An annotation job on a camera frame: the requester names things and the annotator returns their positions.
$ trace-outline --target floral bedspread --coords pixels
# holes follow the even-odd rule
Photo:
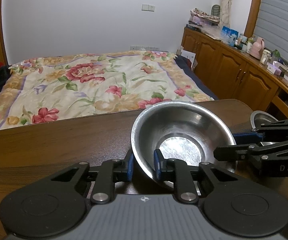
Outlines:
[[[0,93],[0,130],[169,100],[212,100],[178,67],[175,57],[166,52],[127,51],[14,64]]]

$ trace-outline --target logo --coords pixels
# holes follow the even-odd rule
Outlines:
[[[150,198],[144,196],[144,197],[141,197],[140,200],[143,201],[143,202],[146,202],[146,201],[149,201]]]

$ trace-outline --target electrical outlet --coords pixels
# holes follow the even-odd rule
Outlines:
[[[149,4],[142,4],[142,11],[148,11]]]
[[[151,50],[151,51],[159,51],[160,49],[152,46],[131,46],[130,50]]]
[[[150,12],[154,12],[154,11],[155,11],[155,5],[149,5],[149,6],[148,6],[148,10],[149,10]]]

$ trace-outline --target gray gripper base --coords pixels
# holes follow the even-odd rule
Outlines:
[[[9,235],[7,240],[20,238]],[[238,240],[203,217],[198,207],[181,204],[172,195],[117,195],[94,206],[73,230],[52,240]],[[286,240],[280,234],[261,240]]]

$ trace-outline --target wooden cabinet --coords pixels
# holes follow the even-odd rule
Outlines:
[[[182,46],[184,47],[184,50],[195,53],[199,45],[199,38],[200,36],[197,32],[185,29],[182,39]]]
[[[246,61],[233,52],[221,48],[215,61],[216,69],[212,75],[209,89],[219,99],[232,98],[236,86],[245,72]]]
[[[278,86],[249,63],[241,77],[233,98],[242,101],[253,111],[265,111],[278,90]]]
[[[211,76],[215,67],[215,58],[220,49],[216,42],[207,38],[200,38],[196,50],[197,66],[194,70],[195,75],[209,88],[212,87]]]

